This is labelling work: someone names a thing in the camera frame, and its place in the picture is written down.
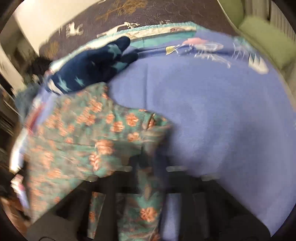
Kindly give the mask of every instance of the floral fabric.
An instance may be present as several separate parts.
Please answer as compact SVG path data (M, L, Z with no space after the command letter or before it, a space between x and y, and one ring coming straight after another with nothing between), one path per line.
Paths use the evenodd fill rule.
M105 83L58 97L52 115L29 137L32 221L90 175L111 175L142 152L151 156L169 127L169 122L155 113L115 104L107 96ZM157 180L149 166L138 166L137 177L140 194L127 202L119 221L120 239L124 241L143 233L139 239L151 240L156 235L162 203ZM93 198L93 207L98 208L98 198ZM100 208L90 213L91 223L99 213Z

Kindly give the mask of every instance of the brown patterned fabric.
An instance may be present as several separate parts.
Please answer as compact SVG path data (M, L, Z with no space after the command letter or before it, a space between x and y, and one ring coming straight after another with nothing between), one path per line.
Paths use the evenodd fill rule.
M96 38L97 34L123 24L139 23L139 27L192 21L210 30L236 35L217 0L106 0L94 4L56 31L48 43L40 47L40 56L56 60ZM81 35L66 37L66 25L83 26Z

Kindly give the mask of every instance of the green floral garment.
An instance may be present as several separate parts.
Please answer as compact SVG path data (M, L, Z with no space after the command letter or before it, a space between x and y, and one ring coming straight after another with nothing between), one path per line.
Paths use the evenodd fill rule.
M111 175L141 151L151 156L169 127L169 122L155 113L115 104L107 96L105 83L58 97L52 115L29 138L32 221L89 176ZM141 192L127 202L118 223L119 238L157 240L162 195L151 167L138 168L137 176ZM102 204L104 198L98 197L93 196L90 224L99 218L101 208L96 203Z

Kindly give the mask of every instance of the green cushion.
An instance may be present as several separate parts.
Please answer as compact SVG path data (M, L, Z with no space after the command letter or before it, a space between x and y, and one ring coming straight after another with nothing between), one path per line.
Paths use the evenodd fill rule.
M296 57L296 44L279 29L258 17L246 17L239 30L263 50L281 70Z
M218 0L230 21L238 28L244 19L242 0Z

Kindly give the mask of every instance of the teal star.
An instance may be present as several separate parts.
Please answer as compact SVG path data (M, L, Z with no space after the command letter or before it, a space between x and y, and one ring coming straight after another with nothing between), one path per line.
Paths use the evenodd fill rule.
M83 80L79 79L77 76L75 78L75 81L80 85L80 86L84 86Z
M122 54L121 50L118 48L116 44L109 44L108 46L108 53L113 54L113 59L119 54Z
M115 68L117 70L117 72L119 72L122 69L124 69L127 65L128 65L127 63L116 62L114 65L112 65L112 67Z
M64 81L64 80L61 79L61 76L59 76L59 83L58 83L58 85L59 85L64 91L66 91L66 92L71 91L71 89L69 89L69 88L67 87L66 81Z

